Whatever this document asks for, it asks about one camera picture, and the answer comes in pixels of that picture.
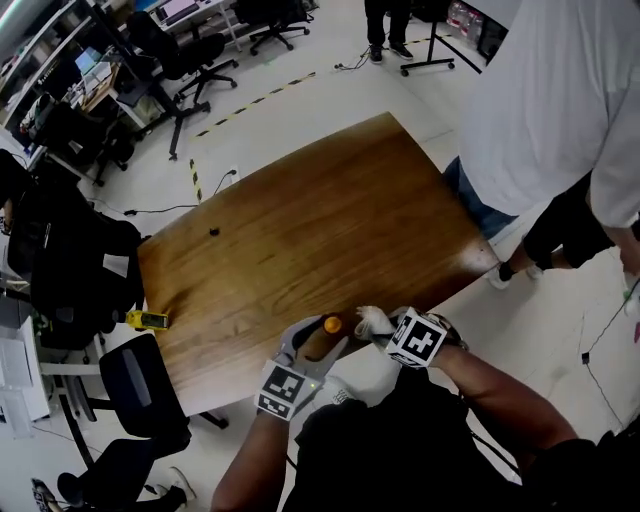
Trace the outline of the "white cloth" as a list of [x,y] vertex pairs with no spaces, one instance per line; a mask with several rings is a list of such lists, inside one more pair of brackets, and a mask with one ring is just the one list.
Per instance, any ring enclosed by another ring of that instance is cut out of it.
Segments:
[[400,314],[394,312],[388,315],[377,306],[359,306],[356,314],[360,321],[354,328],[355,337],[385,348],[396,332]]

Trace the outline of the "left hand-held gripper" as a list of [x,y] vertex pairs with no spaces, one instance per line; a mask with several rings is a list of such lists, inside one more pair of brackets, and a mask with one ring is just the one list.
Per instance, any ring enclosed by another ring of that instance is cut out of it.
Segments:
[[298,350],[324,325],[325,315],[307,317],[288,327],[280,338],[278,354],[263,367],[254,397],[259,411],[290,421],[322,387],[324,376],[349,343],[343,337],[323,358],[297,358]]

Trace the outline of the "person's white shoe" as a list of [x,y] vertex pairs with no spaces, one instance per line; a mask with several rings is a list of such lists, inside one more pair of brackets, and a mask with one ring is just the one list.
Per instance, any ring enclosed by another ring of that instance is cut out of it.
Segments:
[[329,376],[322,389],[315,395],[313,402],[315,411],[318,413],[361,415],[398,407],[404,399],[404,394],[394,389],[379,404],[370,406],[361,400],[344,380]]

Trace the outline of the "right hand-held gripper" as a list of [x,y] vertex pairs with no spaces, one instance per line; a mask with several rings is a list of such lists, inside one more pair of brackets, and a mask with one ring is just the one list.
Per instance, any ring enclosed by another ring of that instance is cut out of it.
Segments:
[[409,307],[399,318],[385,352],[405,367],[428,368],[446,335],[447,330],[437,317]]

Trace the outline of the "person's black shirt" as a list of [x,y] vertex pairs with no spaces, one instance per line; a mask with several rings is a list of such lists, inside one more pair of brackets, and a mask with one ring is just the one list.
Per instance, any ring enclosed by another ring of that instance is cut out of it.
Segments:
[[606,434],[537,453],[521,483],[480,452],[462,399],[403,370],[377,405],[317,409],[282,512],[640,512],[640,444]]

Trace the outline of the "black mesh office chair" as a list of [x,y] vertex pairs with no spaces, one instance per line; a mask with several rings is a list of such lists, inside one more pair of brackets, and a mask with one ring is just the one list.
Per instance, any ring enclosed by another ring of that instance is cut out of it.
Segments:
[[258,55],[258,49],[267,41],[278,40],[289,50],[294,46],[284,37],[285,33],[301,32],[309,35],[310,18],[302,0],[235,0],[231,5],[238,21],[262,31],[252,32],[249,52]]

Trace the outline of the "orange-capped brown bottle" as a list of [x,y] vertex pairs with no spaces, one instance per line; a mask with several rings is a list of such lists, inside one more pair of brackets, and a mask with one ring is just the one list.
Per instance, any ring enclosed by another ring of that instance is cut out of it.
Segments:
[[346,331],[343,319],[331,314],[320,323],[301,348],[301,355],[309,361],[320,361],[342,340]]

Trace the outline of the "yellow handheld device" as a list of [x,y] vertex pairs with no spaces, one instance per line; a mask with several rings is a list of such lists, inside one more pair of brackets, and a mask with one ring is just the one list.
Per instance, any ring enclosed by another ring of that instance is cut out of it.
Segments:
[[136,330],[164,331],[169,328],[169,317],[166,314],[149,311],[132,310],[126,314],[125,322]]

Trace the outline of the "white shelving unit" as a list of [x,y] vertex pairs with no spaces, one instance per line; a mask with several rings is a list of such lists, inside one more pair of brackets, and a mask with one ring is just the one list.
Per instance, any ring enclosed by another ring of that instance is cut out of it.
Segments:
[[38,25],[0,73],[0,126],[18,145],[29,139],[19,124],[43,93],[61,101],[85,99],[111,78],[107,69],[111,44],[96,27],[91,6],[107,14],[124,0],[61,0],[60,7]]

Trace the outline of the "black pole stand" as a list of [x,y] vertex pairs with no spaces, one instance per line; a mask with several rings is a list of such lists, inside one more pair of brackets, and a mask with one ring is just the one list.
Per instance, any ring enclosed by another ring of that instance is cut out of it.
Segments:
[[176,161],[177,145],[185,119],[200,113],[211,110],[208,102],[199,103],[188,109],[181,109],[178,103],[171,99],[158,79],[153,78],[139,62],[139,57],[134,53],[132,46],[125,40],[120,32],[111,23],[110,18],[95,0],[83,0],[88,7],[88,13],[96,26],[107,36],[113,44],[116,53],[121,57],[125,68],[132,74],[137,91],[123,97],[126,106],[134,105],[142,96],[148,95],[155,99],[161,107],[162,113],[151,123],[145,125],[135,133],[138,140],[142,140],[154,129],[173,119],[175,121],[174,131],[169,146],[169,160]]

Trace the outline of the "person's left forearm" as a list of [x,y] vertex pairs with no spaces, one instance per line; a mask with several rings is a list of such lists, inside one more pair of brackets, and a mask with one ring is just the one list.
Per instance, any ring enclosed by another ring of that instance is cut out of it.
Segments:
[[289,423],[256,415],[249,432],[216,487],[210,512],[277,512],[284,489]]

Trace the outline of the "person's right forearm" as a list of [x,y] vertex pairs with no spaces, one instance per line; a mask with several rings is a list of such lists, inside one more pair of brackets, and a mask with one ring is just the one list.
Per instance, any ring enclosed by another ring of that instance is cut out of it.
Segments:
[[536,458],[577,433],[536,391],[458,346],[441,347],[432,365],[448,376],[485,430],[524,477]]

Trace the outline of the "open laptop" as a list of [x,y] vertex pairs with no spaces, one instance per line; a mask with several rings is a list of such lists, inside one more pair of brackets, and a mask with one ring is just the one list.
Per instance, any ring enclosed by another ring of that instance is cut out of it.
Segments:
[[196,0],[168,0],[155,9],[161,25],[171,26],[199,10]]

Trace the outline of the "large black office chair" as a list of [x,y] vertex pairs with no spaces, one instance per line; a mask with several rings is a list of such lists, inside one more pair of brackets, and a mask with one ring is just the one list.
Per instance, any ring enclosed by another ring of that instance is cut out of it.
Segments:
[[96,210],[77,187],[30,185],[15,204],[8,265],[30,284],[43,347],[82,350],[142,306],[143,237]]

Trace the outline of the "whiteboard on rolling stand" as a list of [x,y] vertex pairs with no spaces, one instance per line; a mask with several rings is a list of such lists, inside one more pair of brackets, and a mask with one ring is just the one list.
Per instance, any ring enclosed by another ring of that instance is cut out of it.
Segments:
[[428,48],[422,61],[400,66],[403,77],[422,68],[455,70],[460,63],[481,74],[508,33],[502,23],[470,0],[411,0],[411,14],[429,25],[429,35],[408,44],[427,43]]

